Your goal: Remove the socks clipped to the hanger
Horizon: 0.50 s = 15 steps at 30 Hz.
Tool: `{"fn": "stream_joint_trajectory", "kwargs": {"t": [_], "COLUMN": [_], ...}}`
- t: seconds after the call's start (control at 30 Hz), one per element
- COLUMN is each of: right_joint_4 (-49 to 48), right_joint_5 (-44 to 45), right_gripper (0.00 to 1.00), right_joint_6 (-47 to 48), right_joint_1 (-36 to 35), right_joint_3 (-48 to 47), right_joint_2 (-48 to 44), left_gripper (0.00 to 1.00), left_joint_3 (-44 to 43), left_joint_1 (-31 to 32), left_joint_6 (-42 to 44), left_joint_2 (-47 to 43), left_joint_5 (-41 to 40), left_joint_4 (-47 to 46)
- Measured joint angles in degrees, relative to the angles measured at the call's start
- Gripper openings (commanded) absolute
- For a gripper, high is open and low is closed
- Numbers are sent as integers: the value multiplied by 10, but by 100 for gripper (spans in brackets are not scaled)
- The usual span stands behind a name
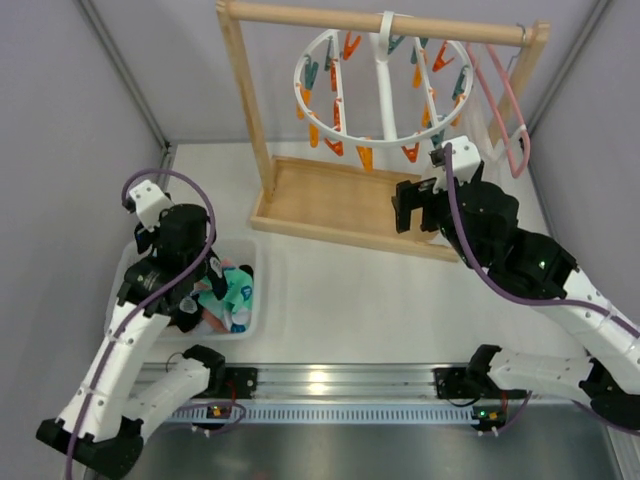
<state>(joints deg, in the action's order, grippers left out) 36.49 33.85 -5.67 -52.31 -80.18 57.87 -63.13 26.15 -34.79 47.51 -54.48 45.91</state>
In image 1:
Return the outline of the pink sock front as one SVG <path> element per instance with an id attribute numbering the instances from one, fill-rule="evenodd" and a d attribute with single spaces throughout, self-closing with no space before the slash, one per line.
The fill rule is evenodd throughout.
<path id="1" fill-rule="evenodd" d="M 227 291 L 221 299 L 213 293 L 209 280 L 202 279 L 195 284 L 198 302 L 203 307 L 202 319 L 216 333 L 237 333 L 244 320 L 239 317 L 242 302 L 238 300 L 237 269 L 233 262 L 224 258 L 221 261 L 223 279 L 227 282 Z"/>

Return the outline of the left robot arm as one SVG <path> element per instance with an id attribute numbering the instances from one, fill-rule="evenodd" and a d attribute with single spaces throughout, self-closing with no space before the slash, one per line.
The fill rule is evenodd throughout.
<path id="1" fill-rule="evenodd" d="M 131 390 L 150 348 L 178 319 L 197 280 L 211 273 L 212 226 L 194 204 L 161 209 L 136 230 L 138 260 L 124 272 L 112 318 L 83 382 L 36 437 L 108 479 L 122 479 L 154 431 L 191 398 L 220 389 L 222 354 L 194 345 L 165 376 L 133 396 Z"/>

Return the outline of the black patterned sock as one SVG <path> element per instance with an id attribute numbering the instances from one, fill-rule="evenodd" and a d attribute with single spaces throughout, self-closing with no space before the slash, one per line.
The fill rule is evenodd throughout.
<path id="1" fill-rule="evenodd" d="M 201 322 L 215 332 L 226 332 L 222 320 L 210 309 L 213 301 L 224 299 L 228 283 L 223 273 L 222 262 L 215 252 L 206 257 L 205 276 L 194 284 L 193 291 L 184 297 L 172 322 L 182 332 L 193 331 Z"/>

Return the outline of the white round clip hanger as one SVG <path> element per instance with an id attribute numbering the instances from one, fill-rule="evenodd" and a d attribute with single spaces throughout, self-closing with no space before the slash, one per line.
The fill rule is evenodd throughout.
<path id="1" fill-rule="evenodd" d="M 344 66 L 360 46 L 362 36 L 351 31 L 328 29 L 303 50 L 294 68 L 293 87 L 296 116 L 308 124 L 311 147 L 325 143 L 338 156 L 344 154 L 347 145 L 359 150 L 399 147 L 407 158 L 414 161 L 422 143 L 429 141 L 433 147 L 438 147 L 444 140 L 446 130 L 458 125 L 475 80 L 470 54 L 461 42 L 445 40 L 436 58 L 430 61 L 427 55 L 428 38 L 391 33 L 395 17 L 394 13 L 385 12 L 381 29 L 369 35 L 381 113 L 380 139 L 356 136 L 349 132 L 347 123 Z M 414 67 L 412 86 L 420 90 L 425 98 L 418 130 L 400 137 L 393 104 L 390 59 L 403 41 L 407 41 L 411 47 L 411 64 Z M 450 65 L 457 65 L 459 73 L 451 94 L 452 106 L 441 109 L 430 76 Z M 322 120 L 312 108 L 313 88 L 320 72 L 328 75 L 329 91 L 333 94 L 331 119 L 328 121 Z"/>

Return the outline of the mint green sock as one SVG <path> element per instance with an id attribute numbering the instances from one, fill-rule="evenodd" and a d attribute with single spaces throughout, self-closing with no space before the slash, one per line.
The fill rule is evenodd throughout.
<path id="1" fill-rule="evenodd" d="M 223 273 L 228 290 L 221 300 L 213 294 L 208 279 L 197 283 L 198 303 L 203 308 L 201 318 L 216 333 L 244 333 L 253 310 L 253 268 L 247 264 L 227 265 Z"/>

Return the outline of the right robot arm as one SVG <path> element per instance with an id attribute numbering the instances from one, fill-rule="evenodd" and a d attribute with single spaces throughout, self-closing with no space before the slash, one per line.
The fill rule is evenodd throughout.
<path id="1" fill-rule="evenodd" d="M 482 344 L 462 379 L 475 399 L 539 393 L 590 411 L 626 433 L 639 432 L 639 329 L 593 286 L 551 237 L 520 227 L 519 202 L 484 180 L 404 180 L 391 198 L 397 232 L 414 211 L 420 228 L 444 235 L 464 264 L 499 297 L 557 323 L 585 350 L 581 357 L 525 354 Z"/>

